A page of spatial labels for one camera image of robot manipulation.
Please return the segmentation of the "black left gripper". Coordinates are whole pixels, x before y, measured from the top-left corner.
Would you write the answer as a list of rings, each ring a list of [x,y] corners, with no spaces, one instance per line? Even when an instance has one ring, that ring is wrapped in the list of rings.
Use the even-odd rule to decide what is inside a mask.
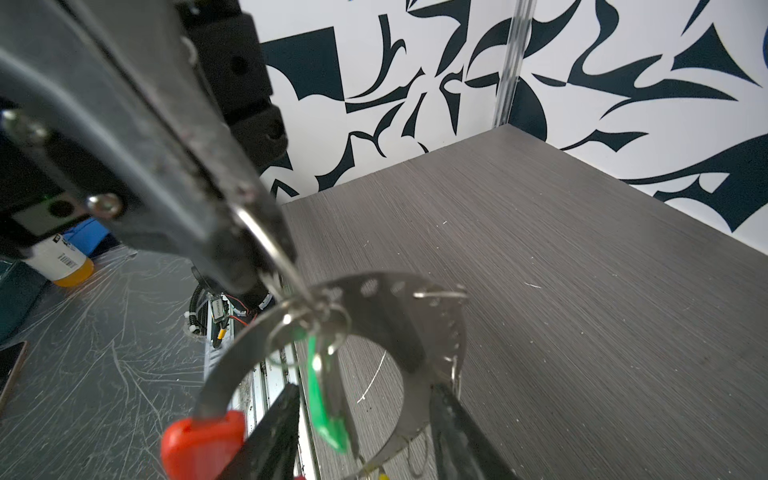
[[[260,178],[288,146],[272,94],[237,1],[3,2],[2,255],[93,217],[252,290],[278,271],[236,208],[296,259]]]

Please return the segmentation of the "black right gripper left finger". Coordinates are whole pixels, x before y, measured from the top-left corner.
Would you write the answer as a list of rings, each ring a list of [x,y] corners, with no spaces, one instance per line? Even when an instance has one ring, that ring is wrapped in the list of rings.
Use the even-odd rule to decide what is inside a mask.
[[[293,479],[299,409],[299,387],[288,384],[219,479]]]

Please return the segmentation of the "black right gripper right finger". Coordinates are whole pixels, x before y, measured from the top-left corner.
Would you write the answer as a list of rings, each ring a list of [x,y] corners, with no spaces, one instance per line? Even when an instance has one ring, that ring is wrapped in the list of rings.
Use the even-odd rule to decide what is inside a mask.
[[[429,416],[439,479],[518,479],[449,386],[432,387]]]

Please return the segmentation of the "green capped key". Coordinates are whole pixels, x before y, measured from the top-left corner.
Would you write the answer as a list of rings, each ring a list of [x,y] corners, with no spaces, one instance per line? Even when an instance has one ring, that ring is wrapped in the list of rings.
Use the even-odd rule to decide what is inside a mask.
[[[315,431],[337,453],[352,451],[349,408],[340,362],[322,336],[308,341],[308,407]]]

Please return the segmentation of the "red capped key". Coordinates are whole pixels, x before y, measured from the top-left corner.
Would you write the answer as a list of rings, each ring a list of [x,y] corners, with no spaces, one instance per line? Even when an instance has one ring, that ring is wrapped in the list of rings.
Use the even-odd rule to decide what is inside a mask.
[[[173,423],[161,441],[161,459],[173,480],[216,479],[244,444],[246,420],[230,410],[214,420],[187,418]]]

